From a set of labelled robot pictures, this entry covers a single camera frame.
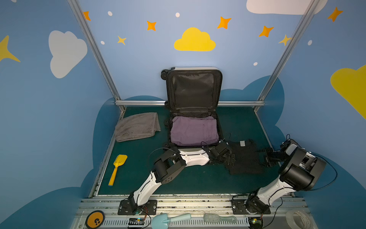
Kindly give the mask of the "black t-shirt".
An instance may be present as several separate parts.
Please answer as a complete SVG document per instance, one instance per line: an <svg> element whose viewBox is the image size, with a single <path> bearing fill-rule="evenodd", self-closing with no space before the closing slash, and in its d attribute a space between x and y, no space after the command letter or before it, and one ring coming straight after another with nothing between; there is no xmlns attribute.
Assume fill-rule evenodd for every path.
<svg viewBox="0 0 366 229"><path fill-rule="evenodd" d="M264 166L260 162L257 145L252 139L245 140L245 146L240 142L228 141L231 150L230 158L225 162L225 167L230 175L264 173Z"/></svg>

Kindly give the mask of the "purple trousers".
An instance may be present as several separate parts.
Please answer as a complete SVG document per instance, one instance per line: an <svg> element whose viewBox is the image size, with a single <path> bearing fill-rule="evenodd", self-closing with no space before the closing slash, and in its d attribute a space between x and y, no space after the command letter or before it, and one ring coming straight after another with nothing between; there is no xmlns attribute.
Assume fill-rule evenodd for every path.
<svg viewBox="0 0 366 229"><path fill-rule="evenodd" d="M176 116L172 122L170 139L178 146L198 146L202 142L211 145L219 141L217 120L212 116L205 118Z"/></svg>

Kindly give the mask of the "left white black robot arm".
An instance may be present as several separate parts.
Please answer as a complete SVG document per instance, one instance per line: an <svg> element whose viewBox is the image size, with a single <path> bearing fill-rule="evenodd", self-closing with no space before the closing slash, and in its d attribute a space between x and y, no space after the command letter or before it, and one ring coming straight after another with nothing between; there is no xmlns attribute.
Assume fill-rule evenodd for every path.
<svg viewBox="0 0 366 229"><path fill-rule="evenodd" d="M163 184L173 181L186 167L224 164L232 166L235 156L229 144L222 140L213 147L163 148L165 152L158 157L145 182L128 197L132 214L140 212L153 193Z"/></svg>

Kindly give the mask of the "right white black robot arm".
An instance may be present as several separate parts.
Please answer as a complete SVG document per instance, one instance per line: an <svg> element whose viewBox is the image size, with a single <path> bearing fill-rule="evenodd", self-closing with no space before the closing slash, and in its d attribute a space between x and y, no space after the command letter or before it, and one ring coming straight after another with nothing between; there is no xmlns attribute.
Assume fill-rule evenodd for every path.
<svg viewBox="0 0 366 229"><path fill-rule="evenodd" d="M267 186L250 193L245 201L249 214L270 214L275 200L290 192L312 190L327 165L321 157L306 151L292 139L283 142L279 152L286 156L279 175Z"/></svg>

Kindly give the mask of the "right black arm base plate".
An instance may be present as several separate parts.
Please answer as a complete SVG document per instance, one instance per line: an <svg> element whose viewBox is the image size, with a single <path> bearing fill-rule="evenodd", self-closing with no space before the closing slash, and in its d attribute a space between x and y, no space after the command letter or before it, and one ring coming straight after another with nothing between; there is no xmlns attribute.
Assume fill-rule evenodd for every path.
<svg viewBox="0 0 366 229"><path fill-rule="evenodd" d="M232 200L232 210L234 215L239 214L270 214L270 207L259 199L234 199Z"/></svg>

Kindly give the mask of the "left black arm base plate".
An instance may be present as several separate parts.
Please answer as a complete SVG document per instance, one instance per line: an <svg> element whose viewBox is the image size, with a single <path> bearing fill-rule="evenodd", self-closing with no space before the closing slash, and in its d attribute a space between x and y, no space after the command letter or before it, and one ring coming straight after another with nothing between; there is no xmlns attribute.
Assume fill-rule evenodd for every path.
<svg viewBox="0 0 366 229"><path fill-rule="evenodd" d="M137 207L131 200L123 199L120 201L118 215L156 215L157 201L150 200L146 204Z"/></svg>

